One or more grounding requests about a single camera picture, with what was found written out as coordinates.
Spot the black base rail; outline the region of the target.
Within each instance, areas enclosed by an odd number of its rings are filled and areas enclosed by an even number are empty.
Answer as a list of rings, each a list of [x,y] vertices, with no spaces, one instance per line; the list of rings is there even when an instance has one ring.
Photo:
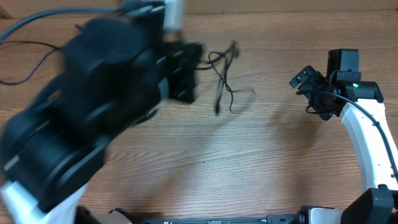
[[[299,217],[294,214],[268,215],[266,217],[244,218],[188,218],[188,219],[162,219],[140,218],[133,224],[299,224]]]

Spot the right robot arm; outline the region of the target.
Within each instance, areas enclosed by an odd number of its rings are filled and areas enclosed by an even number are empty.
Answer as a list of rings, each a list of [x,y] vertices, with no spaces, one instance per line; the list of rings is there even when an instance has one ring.
[[[362,194],[347,208],[303,206],[289,223],[397,223],[397,148],[379,85],[361,79],[359,51],[330,50],[326,75],[308,65],[289,84],[308,99],[308,114],[340,118],[362,184]]]

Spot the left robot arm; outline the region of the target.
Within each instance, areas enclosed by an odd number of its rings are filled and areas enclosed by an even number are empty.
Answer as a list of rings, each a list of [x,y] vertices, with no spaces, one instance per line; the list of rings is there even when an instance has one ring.
[[[125,1],[91,13],[60,48],[60,74],[4,126],[1,195],[16,223],[74,223],[107,146],[165,100],[195,101],[202,46],[164,39],[181,31],[181,1]]]

